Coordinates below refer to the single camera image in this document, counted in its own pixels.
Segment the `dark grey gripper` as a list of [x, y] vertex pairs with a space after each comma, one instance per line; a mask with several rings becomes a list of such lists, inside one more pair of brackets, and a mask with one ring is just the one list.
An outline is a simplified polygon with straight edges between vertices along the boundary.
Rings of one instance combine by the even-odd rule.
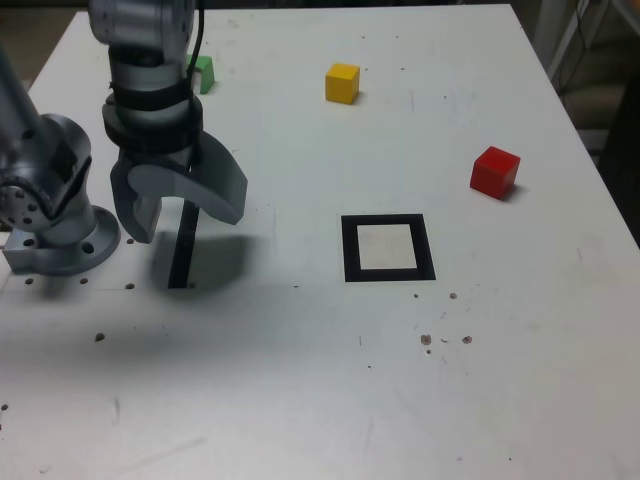
[[160, 198], [183, 198], [230, 225], [244, 215], [247, 178], [226, 147], [206, 132], [200, 133], [198, 148], [164, 153], [121, 148], [110, 179], [118, 219], [139, 243], [153, 240]]

